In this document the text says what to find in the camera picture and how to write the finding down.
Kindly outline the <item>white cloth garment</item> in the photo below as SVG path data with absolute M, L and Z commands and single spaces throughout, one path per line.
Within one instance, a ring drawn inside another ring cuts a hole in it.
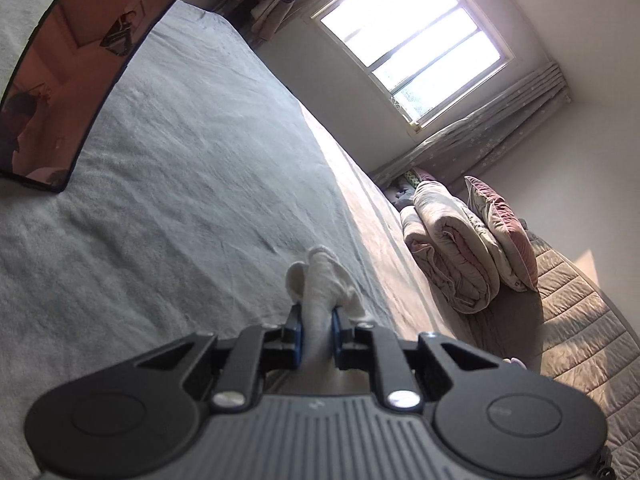
M 352 276 L 331 249 L 310 248 L 303 261 L 290 265 L 285 286 L 302 306 L 302 362 L 297 370 L 278 373 L 270 393 L 301 396 L 349 396 L 369 391 L 369 379 L 359 370 L 342 372 L 334 366 L 331 322 L 336 307 L 346 309 L 349 321 L 372 322 L 362 305 Z

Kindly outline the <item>folded pink beige quilt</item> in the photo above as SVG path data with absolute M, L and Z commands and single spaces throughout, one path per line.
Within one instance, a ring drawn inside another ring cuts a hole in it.
M 400 216 L 406 245 L 448 306 L 466 315 L 485 310 L 498 294 L 500 276 L 468 206 L 429 180 Z

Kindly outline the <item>grey bed blanket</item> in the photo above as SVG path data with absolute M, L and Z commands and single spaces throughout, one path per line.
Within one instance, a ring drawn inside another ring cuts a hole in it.
M 398 212 L 219 15 L 175 3 L 107 99 L 61 194 L 1 185 L 1 474 L 28 409 L 190 333 L 288 315 L 286 269 L 330 248 L 372 318 L 464 337 Z

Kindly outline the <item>pink beige pillow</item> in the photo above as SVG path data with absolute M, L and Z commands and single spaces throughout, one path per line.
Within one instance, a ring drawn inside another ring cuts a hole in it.
M 522 222 L 506 202 L 488 184 L 479 178 L 464 178 L 468 189 L 468 205 L 481 218 L 489 232 L 501 246 L 515 277 L 523 287 L 536 290 L 538 268 L 532 243 Z

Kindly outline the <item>grey patterned curtain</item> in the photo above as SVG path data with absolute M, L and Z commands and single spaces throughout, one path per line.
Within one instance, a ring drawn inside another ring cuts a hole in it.
M 460 188 L 464 176 L 486 171 L 569 102 L 561 67 L 549 62 L 375 170 L 371 179 L 387 186 L 419 167 L 443 184 Z

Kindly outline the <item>quilted beige headboard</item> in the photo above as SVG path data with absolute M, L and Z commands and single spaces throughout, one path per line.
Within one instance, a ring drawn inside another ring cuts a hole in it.
M 639 338 L 577 266 L 533 232 L 527 236 L 537 261 L 537 289 L 501 286 L 489 307 L 469 318 L 474 341 L 590 396 L 608 422 L 606 445 L 616 477 L 637 479 Z

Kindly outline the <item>window with bars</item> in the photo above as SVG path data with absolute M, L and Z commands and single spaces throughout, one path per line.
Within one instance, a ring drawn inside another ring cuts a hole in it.
M 413 130 L 514 58 L 472 0 L 330 0 L 311 18 Z

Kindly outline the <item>black framed mirror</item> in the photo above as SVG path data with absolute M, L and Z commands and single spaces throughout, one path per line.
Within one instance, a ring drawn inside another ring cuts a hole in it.
M 2 177 L 65 190 L 107 97 L 176 1 L 53 0 L 2 96 Z

